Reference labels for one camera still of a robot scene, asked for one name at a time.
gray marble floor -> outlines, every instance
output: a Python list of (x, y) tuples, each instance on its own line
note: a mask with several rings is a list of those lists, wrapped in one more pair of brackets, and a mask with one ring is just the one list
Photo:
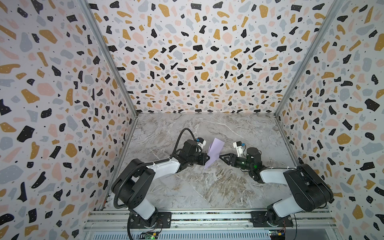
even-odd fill
[[(232, 143), (242, 141), (247, 147), (262, 151), (266, 166), (294, 166), (275, 120), (255, 114), (140, 114), (131, 143), (120, 172), (135, 158), (143, 162), (170, 156), (174, 144), (184, 128), (192, 130), (195, 137), (207, 141), (203, 148), (208, 152), (214, 138), (225, 142), (221, 154), (236, 150)], [(185, 132), (179, 148), (190, 134)], [(159, 209), (177, 208), (265, 208), (286, 198), (290, 190), (285, 185), (259, 184), (248, 173), (230, 167), (220, 159), (208, 169), (194, 165), (187, 169), (159, 178), (151, 184), (147, 198)], [(114, 194), (110, 193), (104, 206), (113, 208)]]

terrazzo patterned wall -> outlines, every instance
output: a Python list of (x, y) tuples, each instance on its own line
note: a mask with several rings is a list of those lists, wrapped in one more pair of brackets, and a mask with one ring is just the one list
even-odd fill
[(345, 1), (282, 115), (344, 239), (384, 238), (384, 1)]
[(89, 0), (138, 112), (271, 113), (333, 1)]
[(76, 1), (0, 7), (0, 238), (79, 239), (131, 113)]

workstation enclosure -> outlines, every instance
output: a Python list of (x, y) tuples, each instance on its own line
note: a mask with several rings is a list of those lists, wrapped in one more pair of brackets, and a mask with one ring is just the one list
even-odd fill
[[(111, 183), (188, 127), (205, 152), (242, 141), (266, 166), (314, 169), (334, 201), (292, 215), (297, 239), (382, 238), (383, 4), (1, 0), (0, 236), (125, 239)], [(172, 211), (160, 238), (264, 239), (250, 212), (290, 194), (219, 159), (147, 199)]]

metal corner post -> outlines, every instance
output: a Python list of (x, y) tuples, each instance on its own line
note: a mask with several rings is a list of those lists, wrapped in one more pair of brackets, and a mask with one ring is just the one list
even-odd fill
[(133, 113), (134, 119), (136, 119), (137, 118), (137, 111), (136, 111), (136, 109), (135, 109), (135, 107), (131, 101), (131, 98), (127, 92), (127, 89), (125, 88), (124, 83), (121, 80), (121, 76), (120, 76), (119, 71), (117, 70), (115, 62), (113, 61), (111, 55), (109, 54), (108, 46), (106, 45), (106, 43), (103, 40), (103, 35), (101, 34), (101, 31), (100, 31), (100, 29), (96, 23), (96, 20), (93, 17), (93, 14), (92, 14), (91, 8), (89, 7), (88, 1), (87, 0), (78, 0), (78, 3), (80, 5), (81, 11), (83, 12), (83, 14), (85, 16), (85, 19), (87, 20), (87, 22), (89, 24), (89, 28), (92, 30), (92, 32), (96, 38), (96, 41), (100, 47), (100, 50), (105, 57), (105, 61), (107, 62), (107, 64), (111, 68), (112, 75), (116, 79), (116, 82), (117, 82), (117, 84), (121, 90), (121, 94), (123, 95), (125, 101), (127, 102), (129, 109)]
[(283, 96), (283, 99), (280, 101), (279, 106), (277, 107), (275, 111), (275, 116), (279, 116), (281, 111), (283, 110), (285, 103), (288, 101), (289, 96), (295, 89), (296, 84), (299, 82), (303, 72), (305, 71), (308, 63), (311, 61), (312, 56), (316, 52), (317, 48), (320, 45), (320, 42), (322, 41), (325, 33), (328, 31), (329, 27), (331, 26), (334, 18), (336, 17), (337, 13), (339, 12), (342, 4), (344, 3), (344, 0), (334, 0), (331, 7), (328, 10), (328, 13), (326, 15), (325, 20), (323, 21), (319, 32), (317, 33), (313, 43), (311, 44), (310, 48), (308, 49), (307, 54), (304, 56), (303, 61), (301, 62), (301, 65), (297, 69), (295, 75), (293, 76), (293, 79), (291, 83), (289, 84), (287, 90), (285, 91), (285, 94)]

white vein in marble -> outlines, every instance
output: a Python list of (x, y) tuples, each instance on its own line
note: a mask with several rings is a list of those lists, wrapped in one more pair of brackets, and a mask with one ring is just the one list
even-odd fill
[[(151, 162), (170, 156), (180, 131), (188, 127), (195, 137), (207, 141), (203, 151), (216, 137), (225, 142), (221, 154), (236, 153), (232, 143), (242, 141), (247, 147), (262, 151), (266, 166), (293, 167), (275, 120), (256, 114), (140, 114), (121, 173), (135, 158)], [(190, 139), (184, 132), (179, 148)], [(225, 209), (265, 208), (291, 194), (281, 184), (260, 184), (247, 172), (226, 165), (220, 159), (208, 169), (194, 165), (159, 178), (151, 184), (148, 200), (159, 209)], [(114, 194), (110, 193), (104, 208), (112, 210)]]

